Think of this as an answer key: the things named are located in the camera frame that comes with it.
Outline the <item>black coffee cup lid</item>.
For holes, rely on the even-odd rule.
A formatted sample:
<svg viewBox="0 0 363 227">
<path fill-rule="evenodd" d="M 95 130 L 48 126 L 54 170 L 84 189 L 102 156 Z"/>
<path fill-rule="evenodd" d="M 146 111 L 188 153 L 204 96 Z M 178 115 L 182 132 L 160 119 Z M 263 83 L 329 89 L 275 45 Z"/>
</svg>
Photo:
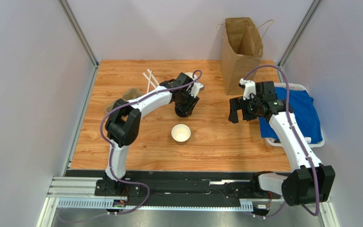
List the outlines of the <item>black coffee cup lid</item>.
<svg viewBox="0 0 363 227">
<path fill-rule="evenodd" d="M 178 117 L 181 117 L 181 118 L 186 118 L 186 117 L 189 117 L 190 115 L 188 115 L 187 113 L 181 111 L 180 109 L 178 109 L 177 107 L 175 107 L 175 113 Z"/>
</svg>

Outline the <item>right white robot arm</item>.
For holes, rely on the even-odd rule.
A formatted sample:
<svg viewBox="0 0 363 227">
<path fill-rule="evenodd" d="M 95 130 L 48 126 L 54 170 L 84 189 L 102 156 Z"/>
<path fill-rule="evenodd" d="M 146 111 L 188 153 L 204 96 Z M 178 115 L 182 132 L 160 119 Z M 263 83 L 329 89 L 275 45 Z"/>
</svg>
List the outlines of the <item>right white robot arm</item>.
<svg viewBox="0 0 363 227">
<path fill-rule="evenodd" d="M 277 95 L 250 94 L 249 97 L 232 98 L 229 104 L 228 120 L 232 123 L 238 123 L 239 110 L 246 121 L 265 118 L 281 142 L 291 166 L 289 176 L 267 171 L 256 173 L 253 177 L 256 191 L 279 194 L 289 206 L 327 201 L 335 171 L 332 166 L 323 165 L 309 147 L 287 100 L 278 99 Z"/>
</svg>

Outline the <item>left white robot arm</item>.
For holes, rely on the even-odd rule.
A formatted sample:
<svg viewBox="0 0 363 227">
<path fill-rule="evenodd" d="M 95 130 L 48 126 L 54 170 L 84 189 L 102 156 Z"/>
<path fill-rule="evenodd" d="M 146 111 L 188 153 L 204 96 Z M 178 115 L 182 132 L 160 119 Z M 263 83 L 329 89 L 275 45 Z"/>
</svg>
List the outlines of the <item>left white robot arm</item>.
<svg viewBox="0 0 363 227">
<path fill-rule="evenodd" d="M 174 103 L 175 113 L 181 118 L 191 116 L 204 90 L 199 82 L 182 84 L 178 80 L 162 82 L 153 91 L 129 101 L 115 101 L 112 110 L 102 119 L 100 133 L 109 143 L 109 159 L 105 175 L 96 182 L 96 196 L 119 196 L 127 181 L 126 159 L 130 145 L 136 140 L 141 120 L 155 109 Z"/>
</svg>

